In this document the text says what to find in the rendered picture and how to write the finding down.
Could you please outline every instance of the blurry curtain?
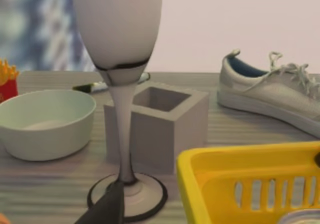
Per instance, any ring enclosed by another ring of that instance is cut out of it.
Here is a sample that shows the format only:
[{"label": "blurry curtain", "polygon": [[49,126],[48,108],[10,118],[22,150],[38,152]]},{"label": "blurry curtain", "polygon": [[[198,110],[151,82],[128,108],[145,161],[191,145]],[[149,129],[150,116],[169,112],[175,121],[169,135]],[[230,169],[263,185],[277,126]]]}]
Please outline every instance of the blurry curtain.
[{"label": "blurry curtain", "polygon": [[72,0],[0,0],[0,58],[21,71],[93,71],[72,7]]}]

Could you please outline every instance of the glass stem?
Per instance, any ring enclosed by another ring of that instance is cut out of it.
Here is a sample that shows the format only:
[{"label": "glass stem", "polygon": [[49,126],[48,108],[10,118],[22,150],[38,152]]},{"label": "glass stem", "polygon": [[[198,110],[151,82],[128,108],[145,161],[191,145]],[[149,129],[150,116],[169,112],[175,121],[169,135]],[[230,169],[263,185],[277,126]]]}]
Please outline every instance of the glass stem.
[{"label": "glass stem", "polygon": [[116,111],[119,133],[120,171],[118,180],[124,184],[134,183],[136,177],[132,170],[130,152],[131,107],[137,84],[110,87]]}]

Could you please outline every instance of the wine glass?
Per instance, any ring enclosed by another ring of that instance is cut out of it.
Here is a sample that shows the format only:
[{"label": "wine glass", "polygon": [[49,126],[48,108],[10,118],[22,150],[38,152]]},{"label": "wine glass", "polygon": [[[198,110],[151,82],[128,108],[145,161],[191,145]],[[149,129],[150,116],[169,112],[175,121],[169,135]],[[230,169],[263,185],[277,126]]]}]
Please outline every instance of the wine glass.
[{"label": "wine glass", "polygon": [[119,174],[98,181],[88,194],[88,205],[120,181],[125,221],[141,221],[162,209],[168,198],[159,180],[133,172],[129,147],[133,96],[157,40],[162,0],[73,0],[73,4],[83,42],[109,86],[119,130]]}]

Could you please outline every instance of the gray box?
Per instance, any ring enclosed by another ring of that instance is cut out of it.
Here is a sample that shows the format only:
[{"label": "gray box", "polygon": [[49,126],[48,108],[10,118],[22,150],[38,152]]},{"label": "gray box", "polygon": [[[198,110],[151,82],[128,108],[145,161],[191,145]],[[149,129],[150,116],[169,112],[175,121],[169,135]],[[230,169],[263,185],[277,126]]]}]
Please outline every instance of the gray box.
[{"label": "gray box", "polygon": [[[107,159],[119,162],[119,139],[113,101],[105,108]],[[162,83],[137,86],[131,116],[131,159],[135,172],[172,174],[176,157],[203,147],[207,138],[209,94]]]}]

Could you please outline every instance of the blurred background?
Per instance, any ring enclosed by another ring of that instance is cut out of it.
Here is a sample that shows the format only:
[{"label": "blurred background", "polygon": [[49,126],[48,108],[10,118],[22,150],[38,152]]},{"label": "blurred background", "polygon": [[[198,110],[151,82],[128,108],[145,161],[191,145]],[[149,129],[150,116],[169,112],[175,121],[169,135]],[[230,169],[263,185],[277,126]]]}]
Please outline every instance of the blurred background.
[{"label": "blurred background", "polygon": [[[320,0],[163,0],[147,71],[218,72],[235,48],[268,69],[269,51],[320,72]],[[0,58],[23,70],[94,71],[72,0],[0,0]]]}]

